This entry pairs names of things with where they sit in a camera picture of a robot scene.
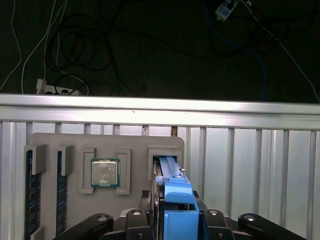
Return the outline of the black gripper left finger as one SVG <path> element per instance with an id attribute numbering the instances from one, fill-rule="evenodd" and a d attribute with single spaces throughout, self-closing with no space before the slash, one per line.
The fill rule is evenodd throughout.
<path id="1" fill-rule="evenodd" d="M 142 209 L 130 209 L 114 219 L 96 213 L 56 236 L 56 240 L 151 240 L 153 232 Z"/>

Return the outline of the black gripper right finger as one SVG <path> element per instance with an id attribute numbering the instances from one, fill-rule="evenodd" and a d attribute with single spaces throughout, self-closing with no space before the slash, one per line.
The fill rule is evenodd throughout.
<path id="1" fill-rule="evenodd" d="M 255 213 L 245 213 L 235 221 L 221 211 L 202 213 L 204 240 L 303 240 L 304 238 Z"/>

